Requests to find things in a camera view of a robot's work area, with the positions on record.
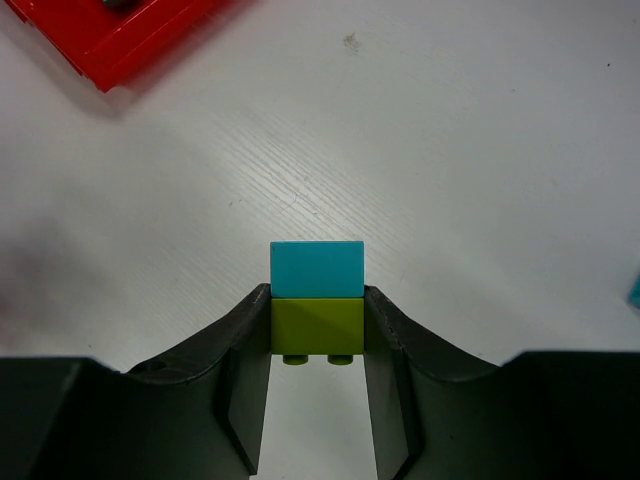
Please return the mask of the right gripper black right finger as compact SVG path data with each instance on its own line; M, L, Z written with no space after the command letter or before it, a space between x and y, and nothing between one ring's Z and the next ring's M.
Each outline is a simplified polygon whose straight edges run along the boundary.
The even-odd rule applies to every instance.
M635 479L639 356L529 351L496 366L365 290L381 479Z

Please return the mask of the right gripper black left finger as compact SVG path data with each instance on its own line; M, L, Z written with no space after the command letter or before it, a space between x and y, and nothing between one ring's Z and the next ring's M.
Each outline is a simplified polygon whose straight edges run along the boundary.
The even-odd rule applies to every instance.
M88 357L1 361L5 479L246 479L258 468L271 295L127 372Z

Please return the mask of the green and blue lego stack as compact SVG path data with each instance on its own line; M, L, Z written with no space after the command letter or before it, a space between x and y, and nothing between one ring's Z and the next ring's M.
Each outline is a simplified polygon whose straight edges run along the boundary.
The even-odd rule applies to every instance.
M293 366L362 355L364 242L273 241L269 253L271 353Z

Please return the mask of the teal lego brick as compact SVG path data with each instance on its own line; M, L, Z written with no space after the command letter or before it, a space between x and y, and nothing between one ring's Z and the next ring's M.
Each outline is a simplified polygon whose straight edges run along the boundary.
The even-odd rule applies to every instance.
M103 5L111 10L124 10L132 8L138 3L138 0L103 0Z

